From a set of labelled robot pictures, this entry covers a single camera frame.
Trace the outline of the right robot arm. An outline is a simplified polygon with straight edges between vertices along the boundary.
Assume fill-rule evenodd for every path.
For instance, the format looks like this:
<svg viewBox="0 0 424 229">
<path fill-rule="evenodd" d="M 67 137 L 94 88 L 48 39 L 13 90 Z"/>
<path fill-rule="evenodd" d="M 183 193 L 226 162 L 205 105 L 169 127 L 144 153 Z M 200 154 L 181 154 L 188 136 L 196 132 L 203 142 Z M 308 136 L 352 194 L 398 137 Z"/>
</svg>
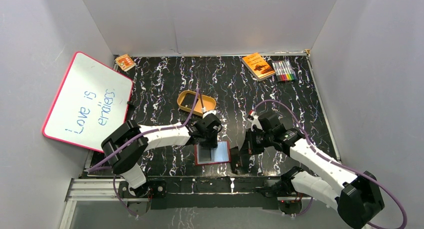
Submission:
<svg viewBox="0 0 424 229">
<path fill-rule="evenodd" d="M 362 175 L 344 169 L 340 163 L 314 148 L 298 128 L 286 128 L 275 112 L 247 116 L 251 123 L 246 129 L 244 142 L 237 155 L 262 154 L 265 148 L 274 148 L 300 162 L 316 175 L 299 166 L 280 176 L 274 184 L 268 182 L 257 191 L 265 197 L 307 194 L 337 211 L 351 228 L 361 229 L 385 208 L 375 176 L 365 171 Z"/>
</svg>

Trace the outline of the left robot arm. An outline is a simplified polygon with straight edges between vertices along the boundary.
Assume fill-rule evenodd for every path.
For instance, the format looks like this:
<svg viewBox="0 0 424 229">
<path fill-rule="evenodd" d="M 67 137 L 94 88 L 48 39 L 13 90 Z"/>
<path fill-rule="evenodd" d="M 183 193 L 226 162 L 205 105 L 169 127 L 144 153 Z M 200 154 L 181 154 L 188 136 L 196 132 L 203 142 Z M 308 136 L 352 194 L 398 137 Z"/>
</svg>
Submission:
<svg viewBox="0 0 424 229">
<path fill-rule="evenodd" d="M 164 126 L 142 127 L 134 120 L 127 120 L 103 140 L 101 148 L 112 172 L 125 179 L 135 196 L 144 197 L 150 189 L 138 163 L 144 152 L 167 146 L 216 148 L 221 129 L 222 123 L 214 112 L 196 121 L 187 119 L 184 123 Z"/>
</svg>

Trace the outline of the red card holder wallet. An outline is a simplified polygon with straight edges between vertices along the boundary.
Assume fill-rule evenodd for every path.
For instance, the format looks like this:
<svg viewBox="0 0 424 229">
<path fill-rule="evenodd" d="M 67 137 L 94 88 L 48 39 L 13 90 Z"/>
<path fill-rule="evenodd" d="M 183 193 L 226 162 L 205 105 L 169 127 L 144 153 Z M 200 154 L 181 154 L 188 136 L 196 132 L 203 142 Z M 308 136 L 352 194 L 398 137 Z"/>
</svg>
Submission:
<svg viewBox="0 0 424 229">
<path fill-rule="evenodd" d="M 197 162 L 197 148 L 202 147 L 199 144 L 194 146 L 194 155 L 195 155 L 195 165 L 203 166 L 203 165 L 214 165 L 214 164 L 224 164 L 230 163 L 230 142 L 229 141 L 219 141 L 217 143 L 217 147 L 210 148 L 211 151 L 211 161 L 209 163 L 198 164 Z"/>
</svg>

